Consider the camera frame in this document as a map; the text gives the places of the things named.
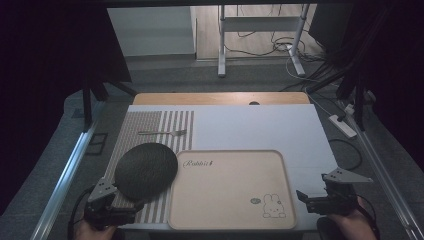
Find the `striped rectangular placemat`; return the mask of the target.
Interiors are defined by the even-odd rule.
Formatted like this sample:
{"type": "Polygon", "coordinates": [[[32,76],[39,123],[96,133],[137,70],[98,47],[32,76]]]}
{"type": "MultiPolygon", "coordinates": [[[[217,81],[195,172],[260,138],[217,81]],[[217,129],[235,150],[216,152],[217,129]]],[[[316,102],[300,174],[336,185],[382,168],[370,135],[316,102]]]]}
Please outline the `striped rectangular placemat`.
{"type": "MultiPolygon", "coordinates": [[[[143,143],[156,142],[171,148],[175,154],[192,149],[192,130],[194,112],[189,110],[164,111],[128,111],[117,142],[110,157],[104,177],[114,180],[114,172],[120,158],[130,149],[143,143]],[[138,135],[139,131],[175,131],[187,130],[187,134],[174,137],[171,135],[138,135]]],[[[170,189],[167,189],[152,202],[146,204],[136,215],[136,224],[167,224],[170,204],[170,189]]]]}

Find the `black stand legs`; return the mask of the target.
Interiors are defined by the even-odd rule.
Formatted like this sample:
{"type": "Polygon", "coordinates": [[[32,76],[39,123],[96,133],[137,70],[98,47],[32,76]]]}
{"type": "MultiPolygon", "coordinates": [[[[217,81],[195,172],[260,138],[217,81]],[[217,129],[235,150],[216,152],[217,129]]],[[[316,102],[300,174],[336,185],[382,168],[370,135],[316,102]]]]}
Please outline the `black stand legs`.
{"type": "MultiPolygon", "coordinates": [[[[107,83],[132,97],[135,97],[138,94],[136,90],[126,86],[122,82],[107,80],[107,83]]],[[[90,79],[84,79],[82,81],[84,132],[87,132],[93,124],[91,94],[94,94],[96,100],[101,102],[105,102],[109,97],[106,87],[102,81],[90,79]]]]}
{"type": "Polygon", "coordinates": [[[364,106],[364,84],[360,75],[346,75],[336,91],[339,100],[346,100],[354,95],[354,120],[361,131],[364,131],[363,124],[363,106],[364,106]]]}

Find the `person's right hand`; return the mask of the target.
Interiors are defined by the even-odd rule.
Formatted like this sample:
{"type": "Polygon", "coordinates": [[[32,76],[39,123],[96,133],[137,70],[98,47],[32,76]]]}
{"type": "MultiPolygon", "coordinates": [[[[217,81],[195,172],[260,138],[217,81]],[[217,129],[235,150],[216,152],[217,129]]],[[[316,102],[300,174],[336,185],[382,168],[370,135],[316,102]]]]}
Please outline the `person's right hand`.
{"type": "Polygon", "coordinates": [[[379,240],[369,219],[359,210],[345,216],[330,214],[328,219],[333,224],[331,240],[379,240]]]}

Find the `aluminium rail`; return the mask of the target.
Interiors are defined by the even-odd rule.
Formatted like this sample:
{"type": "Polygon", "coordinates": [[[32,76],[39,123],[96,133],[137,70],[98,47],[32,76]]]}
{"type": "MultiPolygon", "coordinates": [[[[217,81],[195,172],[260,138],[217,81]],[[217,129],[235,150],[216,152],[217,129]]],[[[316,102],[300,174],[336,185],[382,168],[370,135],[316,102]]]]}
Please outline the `aluminium rail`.
{"type": "Polygon", "coordinates": [[[89,127],[83,130],[74,145],[72,152],[63,168],[63,171],[53,189],[53,192],[43,210],[41,217],[30,240],[47,240],[52,227],[57,219],[59,211],[64,203],[66,195],[70,189],[77,169],[84,157],[85,151],[88,147],[89,141],[94,134],[95,128],[98,124],[100,114],[104,109],[104,102],[97,102],[94,104],[92,113],[92,123],[89,127]]]}
{"type": "Polygon", "coordinates": [[[424,173],[372,109],[364,112],[363,130],[351,114],[346,121],[357,132],[366,158],[408,238],[424,240],[424,173]]]}

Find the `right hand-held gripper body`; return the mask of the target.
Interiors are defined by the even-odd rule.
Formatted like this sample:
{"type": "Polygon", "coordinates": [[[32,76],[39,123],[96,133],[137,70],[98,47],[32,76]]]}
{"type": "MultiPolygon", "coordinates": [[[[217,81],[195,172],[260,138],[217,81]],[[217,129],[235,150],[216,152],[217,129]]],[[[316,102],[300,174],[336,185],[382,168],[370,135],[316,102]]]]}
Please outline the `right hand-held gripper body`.
{"type": "Polygon", "coordinates": [[[325,183],[325,197],[311,198],[320,207],[320,215],[348,215],[358,205],[354,183],[373,183],[369,177],[346,169],[336,168],[321,175],[325,183]]]}

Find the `white board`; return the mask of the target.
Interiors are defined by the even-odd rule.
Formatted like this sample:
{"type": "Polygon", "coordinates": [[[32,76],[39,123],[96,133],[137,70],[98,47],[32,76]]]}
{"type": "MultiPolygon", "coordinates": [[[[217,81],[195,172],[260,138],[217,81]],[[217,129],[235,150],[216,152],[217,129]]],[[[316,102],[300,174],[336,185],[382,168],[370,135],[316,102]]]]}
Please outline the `white board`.
{"type": "MultiPolygon", "coordinates": [[[[311,104],[136,106],[127,112],[189,110],[194,112],[192,149],[275,150],[284,160],[297,223],[292,230],[312,231],[317,215],[307,212],[296,191],[309,196],[325,193],[321,175],[337,166],[327,137],[311,104]]],[[[136,224],[134,229],[176,230],[169,224],[136,224]]]]}

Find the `person's left hand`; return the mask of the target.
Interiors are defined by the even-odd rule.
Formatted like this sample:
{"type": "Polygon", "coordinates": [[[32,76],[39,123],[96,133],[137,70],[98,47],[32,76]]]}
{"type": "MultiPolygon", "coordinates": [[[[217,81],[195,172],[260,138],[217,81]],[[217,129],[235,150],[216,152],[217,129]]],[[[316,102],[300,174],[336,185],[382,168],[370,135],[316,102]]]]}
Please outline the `person's left hand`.
{"type": "Polygon", "coordinates": [[[116,230],[116,226],[109,226],[105,230],[100,231],[83,220],[74,231],[74,240],[112,240],[116,230]]]}

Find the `white cabinet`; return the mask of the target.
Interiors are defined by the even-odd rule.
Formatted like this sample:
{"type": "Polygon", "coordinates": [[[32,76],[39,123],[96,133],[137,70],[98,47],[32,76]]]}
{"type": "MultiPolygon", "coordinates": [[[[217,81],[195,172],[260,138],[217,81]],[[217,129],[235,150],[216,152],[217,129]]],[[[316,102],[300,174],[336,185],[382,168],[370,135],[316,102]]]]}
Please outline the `white cabinet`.
{"type": "Polygon", "coordinates": [[[195,53],[190,7],[108,8],[126,57],[195,53]]]}

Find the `white power strip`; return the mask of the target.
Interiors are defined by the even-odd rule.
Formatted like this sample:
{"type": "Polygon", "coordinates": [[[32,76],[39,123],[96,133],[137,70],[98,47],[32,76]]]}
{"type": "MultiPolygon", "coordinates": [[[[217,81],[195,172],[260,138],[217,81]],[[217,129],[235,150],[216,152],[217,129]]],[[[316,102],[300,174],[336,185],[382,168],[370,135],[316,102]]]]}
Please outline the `white power strip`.
{"type": "Polygon", "coordinates": [[[352,139],[357,136],[357,133],[337,115],[331,115],[329,121],[340,130],[348,139],[352,139]]]}

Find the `silver fork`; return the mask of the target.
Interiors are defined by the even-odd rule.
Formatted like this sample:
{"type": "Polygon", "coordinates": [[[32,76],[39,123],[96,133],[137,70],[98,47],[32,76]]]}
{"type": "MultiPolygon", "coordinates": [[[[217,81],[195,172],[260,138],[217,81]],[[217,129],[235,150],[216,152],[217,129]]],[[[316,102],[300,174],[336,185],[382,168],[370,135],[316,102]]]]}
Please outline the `silver fork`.
{"type": "Polygon", "coordinates": [[[175,131],[139,131],[138,135],[171,135],[174,137],[183,136],[187,134],[187,130],[175,130],[175,131]]]}

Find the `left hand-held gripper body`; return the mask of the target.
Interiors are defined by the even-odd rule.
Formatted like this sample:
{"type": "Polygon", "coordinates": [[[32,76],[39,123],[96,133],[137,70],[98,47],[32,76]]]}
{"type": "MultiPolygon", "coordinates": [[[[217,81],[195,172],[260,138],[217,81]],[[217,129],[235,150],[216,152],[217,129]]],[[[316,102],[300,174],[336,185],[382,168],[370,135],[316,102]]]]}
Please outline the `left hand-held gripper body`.
{"type": "Polygon", "coordinates": [[[118,208],[112,205],[117,191],[116,186],[102,177],[95,184],[85,204],[84,220],[97,230],[133,223],[134,208],[118,208]]]}

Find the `dark round woven placemat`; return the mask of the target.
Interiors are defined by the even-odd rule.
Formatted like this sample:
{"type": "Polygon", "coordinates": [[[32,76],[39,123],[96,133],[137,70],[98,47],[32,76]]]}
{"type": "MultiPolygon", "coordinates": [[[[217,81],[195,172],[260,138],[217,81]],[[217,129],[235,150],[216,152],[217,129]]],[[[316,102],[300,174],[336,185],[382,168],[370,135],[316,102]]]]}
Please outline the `dark round woven placemat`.
{"type": "Polygon", "coordinates": [[[126,198],[150,200],[169,188],[177,171],[178,161],[172,149],[159,143],[144,143],[121,157],[114,180],[126,198]]]}

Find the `dark curtain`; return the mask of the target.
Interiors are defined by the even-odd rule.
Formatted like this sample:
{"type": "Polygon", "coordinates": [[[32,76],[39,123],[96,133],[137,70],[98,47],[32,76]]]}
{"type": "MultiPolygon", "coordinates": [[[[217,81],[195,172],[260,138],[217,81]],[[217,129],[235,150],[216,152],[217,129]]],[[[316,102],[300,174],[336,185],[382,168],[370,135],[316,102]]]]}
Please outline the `dark curtain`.
{"type": "Polygon", "coordinates": [[[357,85],[371,91],[374,112],[424,171],[424,0],[320,3],[309,34],[340,68],[371,41],[336,96],[357,85]]]}

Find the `beige tray with rabbit print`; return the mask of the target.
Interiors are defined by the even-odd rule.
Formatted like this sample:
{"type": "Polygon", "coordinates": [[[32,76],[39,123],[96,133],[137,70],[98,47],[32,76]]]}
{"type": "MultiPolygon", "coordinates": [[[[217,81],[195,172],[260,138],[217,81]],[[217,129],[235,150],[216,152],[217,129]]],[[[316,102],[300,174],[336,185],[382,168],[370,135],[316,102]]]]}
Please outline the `beige tray with rabbit print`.
{"type": "Polygon", "coordinates": [[[297,217],[275,150],[177,154],[168,222],[176,230],[286,230],[297,217]]]}

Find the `white metal stand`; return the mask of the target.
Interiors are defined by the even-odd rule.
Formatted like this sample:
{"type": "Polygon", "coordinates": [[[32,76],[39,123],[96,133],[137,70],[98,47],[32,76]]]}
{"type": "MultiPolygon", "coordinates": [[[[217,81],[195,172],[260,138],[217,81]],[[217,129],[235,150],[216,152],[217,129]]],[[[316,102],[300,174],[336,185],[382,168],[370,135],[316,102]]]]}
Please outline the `white metal stand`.
{"type": "Polygon", "coordinates": [[[297,47],[301,40],[309,7],[309,4],[305,4],[299,16],[226,17],[225,6],[221,5],[219,7],[218,76],[226,76],[225,34],[227,32],[294,32],[294,40],[287,45],[287,50],[297,75],[304,77],[305,71],[297,54],[297,47]]]}

